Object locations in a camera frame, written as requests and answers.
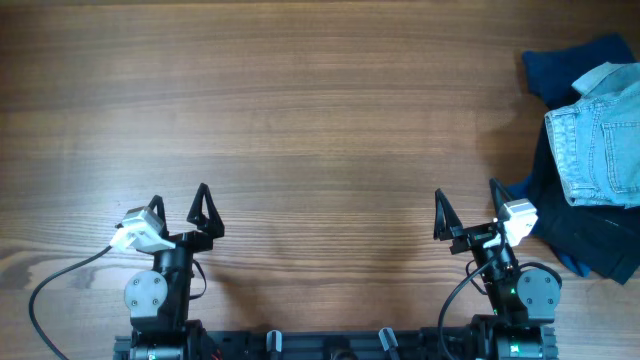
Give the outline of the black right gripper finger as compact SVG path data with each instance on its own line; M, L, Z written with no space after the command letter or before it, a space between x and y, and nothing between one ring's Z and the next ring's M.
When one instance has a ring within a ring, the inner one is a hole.
M435 240L452 240L462 234L463 225L441 189L435 191Z
M513 195L497 178L491 178L489 180L489 187L496 213L496 218L502 219L503 215L501 214L501 209L506 203L513 200Z

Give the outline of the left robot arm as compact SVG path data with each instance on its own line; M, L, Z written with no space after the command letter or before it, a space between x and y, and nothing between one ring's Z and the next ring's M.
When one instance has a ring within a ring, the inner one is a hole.
M219 346L199 320L190 320L189 304L203 296L191 292L195 272L203 271L194 259L210 251L225 226L209 187L199 185L187 221L196 226L171 235L167 230L163 199L156 195L147 206L129 210L110 245L133 248L153 257L152 268L131 277L124 289L132 333L115 338L115 359L213 360L223 357Z

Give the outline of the light blue denim shorts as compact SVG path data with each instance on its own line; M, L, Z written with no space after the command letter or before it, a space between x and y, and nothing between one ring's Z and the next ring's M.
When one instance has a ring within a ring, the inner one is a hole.
M639 65L605 62L573 82L579 99L545 115L571 206L639 205Z

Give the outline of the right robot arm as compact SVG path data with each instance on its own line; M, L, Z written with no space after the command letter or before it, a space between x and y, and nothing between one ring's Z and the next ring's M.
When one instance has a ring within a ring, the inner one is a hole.
M563 286L558 272L539 262L520 263L514 248L538 220L526 198L517 199L497 179L489 181L495 217L466 227L443 190L435 197L433 238L451 243L453 255L469 252L476 269L445 300L436 327L440 359L556 359L555 309ZM492 313L477 314L460 328L447 328L449 307L469 284L490 302Z

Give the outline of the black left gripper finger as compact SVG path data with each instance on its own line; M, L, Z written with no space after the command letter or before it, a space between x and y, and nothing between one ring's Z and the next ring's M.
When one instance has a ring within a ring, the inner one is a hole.
M159 195L155 195L148 204L150 210L157 215L162 222L162 228L160 230L161 235L167 235L167 222L165 216L165 208L163 198Z
M209 186L201 183L187 215L187 221L212 238L225 235L225 225L215 207Z

